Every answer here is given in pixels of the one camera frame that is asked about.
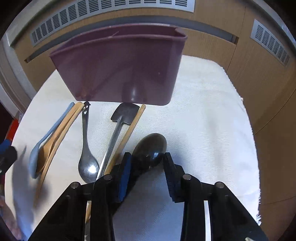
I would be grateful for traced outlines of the person's left hand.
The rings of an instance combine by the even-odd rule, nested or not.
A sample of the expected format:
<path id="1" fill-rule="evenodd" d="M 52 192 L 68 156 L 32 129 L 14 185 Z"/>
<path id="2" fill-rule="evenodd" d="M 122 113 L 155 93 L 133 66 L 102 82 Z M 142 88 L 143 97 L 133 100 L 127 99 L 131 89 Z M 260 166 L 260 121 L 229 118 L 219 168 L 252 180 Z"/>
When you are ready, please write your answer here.
<path id="1" fill-rule="evenodd" d="M 22 232 L 19 229 L 18 223 L 12 211 L 5 203 L 3 196 L 1 196 L 1 209 L 1 216 L 3 217 L 3 220 L 6 223 L 6 226 L 9 228 L 9 230 L 17 240 L 22 240 Z"/>

